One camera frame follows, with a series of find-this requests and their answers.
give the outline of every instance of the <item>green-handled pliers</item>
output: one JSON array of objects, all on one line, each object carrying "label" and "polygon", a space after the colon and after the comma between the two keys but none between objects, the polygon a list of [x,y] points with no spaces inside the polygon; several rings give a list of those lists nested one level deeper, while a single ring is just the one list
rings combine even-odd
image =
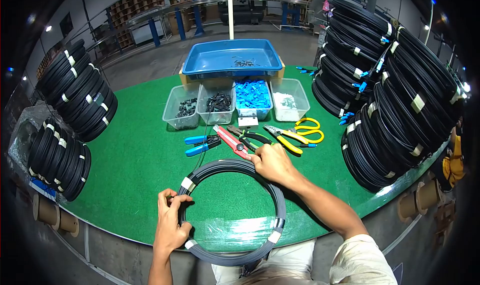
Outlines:
[{"label": "green-handled pliers", "polygon": [[256,141],[259,141],[262,144],[272,144],[272,141],[270,139],[268,139],[267,137],[259,133],[250,132],[247,130],[240,130],[234,125],[228,125],[226,129],[230,133],[234,134],[235,136],[238,136],[238,140],[240,140],[252,152],[255,152],[255,150],[258,149],[259,146],[250,142],[248,138],[255,139]]}]

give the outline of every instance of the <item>red utility knife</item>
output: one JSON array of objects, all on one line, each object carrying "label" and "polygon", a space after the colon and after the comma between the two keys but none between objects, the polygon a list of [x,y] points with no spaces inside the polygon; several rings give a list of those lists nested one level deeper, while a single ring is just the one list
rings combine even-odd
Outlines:
[{"label": "red utility knife", "polygon": [[213,126],[213,130],[219,135],[223,141],[232,148],[233,152],[243,159],[247,159],[248,151],[244,145],[233,135],[227,132],[223,127],[219,125]]}]

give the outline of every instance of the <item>wooden cable spool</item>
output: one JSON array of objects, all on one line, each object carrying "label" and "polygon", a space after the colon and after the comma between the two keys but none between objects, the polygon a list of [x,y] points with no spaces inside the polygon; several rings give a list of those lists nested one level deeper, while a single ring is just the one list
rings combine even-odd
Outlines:
[{"label": "wooden cable spool", "polygon": [[404,223],[411,222],[411,217],[419,212],[415,196],[416,192],[411,192],[410,194],[404,192],[398,199],[397,213],[400,220]]},{"label": "wooden cable spool", "polygon": [[70,232],[73,237],[78,236],[79,224],[78,218],[66,212],[65,210],[60,210],[60,229]]},{"label": "wooden cable spool", "polygon": [[33,195],[33,219],[52,226],[58,230],[60,226],[60,208],[57,204],[50,203],[40,197],[38,193]]},{"label": "wooden cable spool", "polygon": [[427,214],[428,208],[445,200],[445,194],[440,190],[439,184],[435,180],[430,180],[427,184],[419,182],[417,186],[416,204],[420,214]]}]

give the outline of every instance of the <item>hand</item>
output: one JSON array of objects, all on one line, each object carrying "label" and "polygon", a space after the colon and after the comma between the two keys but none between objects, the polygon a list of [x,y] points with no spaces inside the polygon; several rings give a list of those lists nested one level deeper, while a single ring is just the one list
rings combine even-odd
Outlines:
[{"label": "hand", "polygon": [[249,154],[255,165],[255,170],[264,178],[292,189],[296,180],[302,175],[293,166],[281,144],[264,144],[255,150],[255,155]]},{"label": "hand", "polygon": [[154,256],[159,254],[168,257],[174,249],[187,240],[192,225],[185,222],[180,227],[178,222],[180,203],[185,201],[191,202],[192,197],[186,194],[177,195],[177,192],[170,188],[158,194],[158,223],[153,242]]}]

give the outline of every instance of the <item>gray cable coil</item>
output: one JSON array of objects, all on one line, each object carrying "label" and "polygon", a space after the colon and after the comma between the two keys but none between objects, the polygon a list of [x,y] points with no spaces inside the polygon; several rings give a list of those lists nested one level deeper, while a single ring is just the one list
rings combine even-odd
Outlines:
[{"label": "gray cable coil", "polygon": [[[182,186],[178,191],[178,195],[187,194],[190,195],[194,188],[206,178],[225,172],[237,172],[249,175],[257,180],[273,198],[275,205],[275,222],[273,224],[272,234],[267,241],[261,245],[258,249],[248,254],[240,256],[227,256],[217,253],[212,253],[204,250],[200,245],[193,240],[193,237],[189,236],[188,241],[185,243],[185,247],[196,257],[204,260],[208,263],[221,265],[221,266],[239,266],[254,262],[268,252],[272,250],[275,244],[278,242],[280,235],[285,225],[285,218],[287,210],[285,207],[285,199],[281,190],[273,185],[270,181],[264,179],[261,175],[255,171],[255,166],[250,163],[239,159],[221,159],[209,162],[195,171],[190,173],[182,182]],[[182,205],[179,213],[179,224],[186,222],[185,220],[185,206]]]}]

